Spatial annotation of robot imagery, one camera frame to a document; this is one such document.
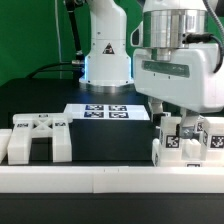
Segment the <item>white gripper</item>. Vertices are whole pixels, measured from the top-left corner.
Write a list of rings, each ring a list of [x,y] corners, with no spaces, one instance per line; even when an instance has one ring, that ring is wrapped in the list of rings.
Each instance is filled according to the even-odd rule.
[[[169,62],[152,60],[150,50],[135,50],[135,88],[150,96],[148,106],[154,124],[164,115],[163,101],[183,107],[179,136],[190,139],[198,113],[219,112],[224,108],[224,63],[214,73],[218,56],[216,44],[191,44],[188,49],[177,49]]]

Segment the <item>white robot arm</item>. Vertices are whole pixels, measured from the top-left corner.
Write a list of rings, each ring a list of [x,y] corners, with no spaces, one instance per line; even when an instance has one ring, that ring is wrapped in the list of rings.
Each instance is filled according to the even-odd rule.
[[[193,132],[201,113],[224,109],[224,50],[206,32],[218,0],[137,0],[143,18],[126,53],[126,15],[114,0],[86,0],[91,14],[91,50],[83,83],[97,91],[129,84],[149,97],[153,115],[162,103],[181,108],[180,133]]]

